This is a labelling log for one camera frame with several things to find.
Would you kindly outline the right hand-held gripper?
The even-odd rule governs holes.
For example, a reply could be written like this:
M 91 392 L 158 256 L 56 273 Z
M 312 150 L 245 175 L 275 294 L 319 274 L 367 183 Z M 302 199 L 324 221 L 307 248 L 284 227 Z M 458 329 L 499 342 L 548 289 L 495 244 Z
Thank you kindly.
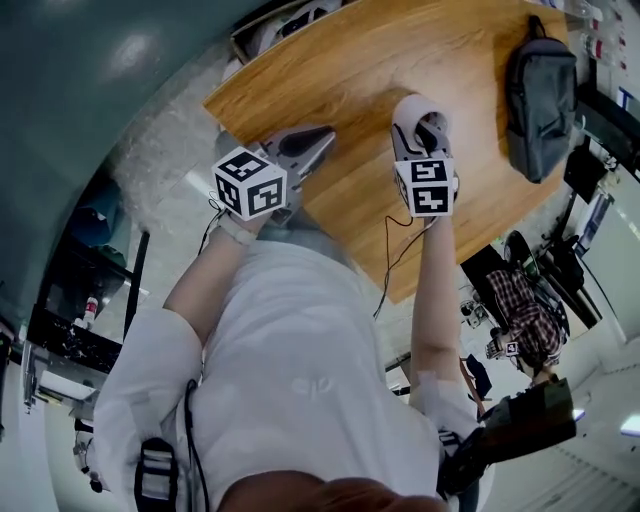
M 459 190 L 449 140 L 427 120 L 416 126 L 412 138 L 391 126 L 394 178 L 413 218 L 451 216 Z

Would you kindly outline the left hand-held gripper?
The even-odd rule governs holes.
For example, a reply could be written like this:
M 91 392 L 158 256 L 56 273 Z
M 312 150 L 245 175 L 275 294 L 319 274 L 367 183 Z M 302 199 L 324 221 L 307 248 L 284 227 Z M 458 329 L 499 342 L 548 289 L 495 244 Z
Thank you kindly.
M 302 205 L 302 183 L 336 142 L 329 125 L 283 129 L 264 141 L 236 146 L 212 167 L 218 199 L 244 221 L 269 214 L 284 225 Z

